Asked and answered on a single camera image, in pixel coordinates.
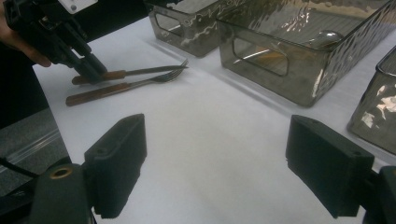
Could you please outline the fork with wooden handle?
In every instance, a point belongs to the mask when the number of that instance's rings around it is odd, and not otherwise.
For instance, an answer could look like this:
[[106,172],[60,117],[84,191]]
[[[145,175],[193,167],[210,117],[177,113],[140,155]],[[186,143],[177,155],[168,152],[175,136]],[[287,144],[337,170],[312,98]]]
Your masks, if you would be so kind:
[[[189,61],[185,60],[181,65],[186,65],[185,69],[187,69],[188,63],[189,63]],[[167,83],[167,82],[175,80],[181,74],[181,72],[183,70],[184,69],[178,69],[176,71],[166,71],[166,72],[163,72],[163,75],[159,75],[156,77],[151,77],[151,78],[139,80],[136,82],[123,82],[123,83],[115,84],[112,86],[93,90],[93,91],[86,91],[83,93],[71,95],[66,98],[65,103],[67,106],[80,105],[80,104],[88,103],[90,101],[102,99],[102,98],[105,98],[110,95],[118,94],[118,93],[121,93],[124,91],[129,91],[131,89],[141,87],[144,85],[148,85],[148,84],[152,84],[152,83],[155,83],[155,84]]]

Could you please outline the smoky transparent plastic bin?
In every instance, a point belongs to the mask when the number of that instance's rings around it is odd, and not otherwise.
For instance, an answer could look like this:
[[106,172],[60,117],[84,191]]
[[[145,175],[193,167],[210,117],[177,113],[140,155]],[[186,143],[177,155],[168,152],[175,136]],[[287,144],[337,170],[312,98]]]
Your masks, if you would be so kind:
[[376,65],[347,129],[396,155],[396,46]]
[[[396,0],[247,0],[217,17],[221,63],[297,105],[310,107],[396,29]],[[344,38],[331,49],[302,45],[320,31]],[[243,56],[257,47],[285,55],[285,70]]]
[[223,0],[144,0],[155,36],[196,57],[218,46]]

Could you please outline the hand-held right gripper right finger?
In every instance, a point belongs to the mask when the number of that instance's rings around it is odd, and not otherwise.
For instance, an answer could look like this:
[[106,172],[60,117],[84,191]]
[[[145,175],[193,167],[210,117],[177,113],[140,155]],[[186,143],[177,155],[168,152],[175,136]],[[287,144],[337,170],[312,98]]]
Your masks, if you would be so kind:
[[372,171],[374,155],[317,120],[293,115],[286,158],[332,217],[358,214],[358,188]]

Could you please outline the white table cover sheet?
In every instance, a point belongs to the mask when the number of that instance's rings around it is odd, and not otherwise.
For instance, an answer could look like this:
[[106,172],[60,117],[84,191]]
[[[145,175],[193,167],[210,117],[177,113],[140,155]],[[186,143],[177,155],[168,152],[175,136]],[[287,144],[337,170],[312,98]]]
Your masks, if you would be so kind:
[[111,70],[187,63],[181,76],[84,105],[74,71],[37,67],[68,154],[75,163],[119,119],[143,114],[148,155],[127,205],[100,224],[361,224],[333,218],[288,168],[290,116],[300,114],[344,133],[376,64],[396,46],[389,35],[309,108],[223,68],[219,53],[195,58],[157,40],[141,20],[92,43]]

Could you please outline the knife with wooden handle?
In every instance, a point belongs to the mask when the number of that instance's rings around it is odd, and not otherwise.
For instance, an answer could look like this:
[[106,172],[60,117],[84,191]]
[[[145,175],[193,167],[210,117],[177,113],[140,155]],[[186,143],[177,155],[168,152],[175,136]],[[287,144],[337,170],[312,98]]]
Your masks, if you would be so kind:
[[166,66],[137,69],[132,71],[118,70],[118,71],[104,73],[103,80],[109,81],[109,80],[123,79],[126,78],[127,76],[137,76],[137,75],[160,73],[166,71],[176,71],[178,69],[185,69],[185,68],[186,65],[166,65]]

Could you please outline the amber plastic spoon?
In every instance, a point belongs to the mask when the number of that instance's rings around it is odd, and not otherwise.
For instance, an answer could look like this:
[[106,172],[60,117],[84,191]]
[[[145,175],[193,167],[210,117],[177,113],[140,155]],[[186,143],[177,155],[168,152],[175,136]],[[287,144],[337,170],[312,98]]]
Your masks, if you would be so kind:
[[263,51],[257,56],[255,62],[268,69],[285,70],[288,66],[287,57],[276,51]]

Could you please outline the metal spoon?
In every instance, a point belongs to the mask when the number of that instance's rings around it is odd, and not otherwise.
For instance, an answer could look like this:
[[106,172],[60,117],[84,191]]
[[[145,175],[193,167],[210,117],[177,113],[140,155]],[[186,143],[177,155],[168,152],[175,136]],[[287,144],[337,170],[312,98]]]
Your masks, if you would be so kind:
[[[320,31],[315,37],[302,42],[302,45],[311,49],[325,50],[331,49],[337,43],[339,43],[344,38],[343,35],[331,30]],[[250,53],[247,56],[243,56],[243,60],[267,60],[276,59],[283,57],[282,53],[279,53],[273,49],[266,49],[264,47],[257,47],[256,51]]]

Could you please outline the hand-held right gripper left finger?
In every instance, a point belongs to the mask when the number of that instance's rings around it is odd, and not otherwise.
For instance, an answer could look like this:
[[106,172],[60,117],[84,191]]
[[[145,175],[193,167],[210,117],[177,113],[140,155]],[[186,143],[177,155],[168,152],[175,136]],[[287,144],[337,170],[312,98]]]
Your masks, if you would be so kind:
[[119,120],[84,153],[87,190],[97,215],[120,215],[147,155],[143,114]]

